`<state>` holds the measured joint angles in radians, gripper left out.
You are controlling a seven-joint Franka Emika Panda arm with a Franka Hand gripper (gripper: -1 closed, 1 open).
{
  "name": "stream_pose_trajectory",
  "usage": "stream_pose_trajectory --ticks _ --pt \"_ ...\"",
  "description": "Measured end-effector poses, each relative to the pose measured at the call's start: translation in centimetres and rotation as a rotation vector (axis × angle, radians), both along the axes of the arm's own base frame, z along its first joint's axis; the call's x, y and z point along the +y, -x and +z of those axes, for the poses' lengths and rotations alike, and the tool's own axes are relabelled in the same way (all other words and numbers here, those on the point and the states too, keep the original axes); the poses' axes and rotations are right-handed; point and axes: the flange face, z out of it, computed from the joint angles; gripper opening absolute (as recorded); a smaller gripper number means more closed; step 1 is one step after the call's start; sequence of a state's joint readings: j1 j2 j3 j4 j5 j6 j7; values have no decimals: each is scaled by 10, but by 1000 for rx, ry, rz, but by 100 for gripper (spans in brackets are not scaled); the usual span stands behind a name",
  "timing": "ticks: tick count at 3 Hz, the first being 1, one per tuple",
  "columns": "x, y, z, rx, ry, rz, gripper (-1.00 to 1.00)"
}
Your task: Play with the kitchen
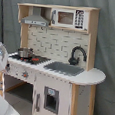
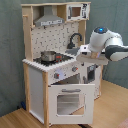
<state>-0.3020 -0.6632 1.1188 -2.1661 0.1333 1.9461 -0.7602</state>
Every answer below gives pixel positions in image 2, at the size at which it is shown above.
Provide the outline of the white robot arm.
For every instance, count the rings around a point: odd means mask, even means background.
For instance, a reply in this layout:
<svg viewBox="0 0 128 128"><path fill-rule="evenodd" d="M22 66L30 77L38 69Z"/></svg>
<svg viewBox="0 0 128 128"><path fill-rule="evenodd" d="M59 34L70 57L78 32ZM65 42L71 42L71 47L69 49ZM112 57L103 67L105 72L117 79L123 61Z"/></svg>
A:
<svg viewBox="0 0 128 128"><path fill-rule="evenodd" d="M81 45L76 60L99 65L107 65L109 61L119 61L128 57L128 46L123 45L122 37L106 27L93 30L90 41Z"/></svg>

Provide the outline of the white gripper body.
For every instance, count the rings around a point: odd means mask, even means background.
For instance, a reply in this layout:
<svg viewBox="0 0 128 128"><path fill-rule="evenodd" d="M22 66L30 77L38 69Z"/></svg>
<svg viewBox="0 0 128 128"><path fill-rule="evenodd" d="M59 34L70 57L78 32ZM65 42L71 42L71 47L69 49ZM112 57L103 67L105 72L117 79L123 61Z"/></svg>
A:
<svg viewBox="0 0 128 128"><path fill-rule="evenodd" d="M87 45L80 46L76 55L76 60L79 62L94 63L98 65L108 64L104 52L91 52Z"/></svg>

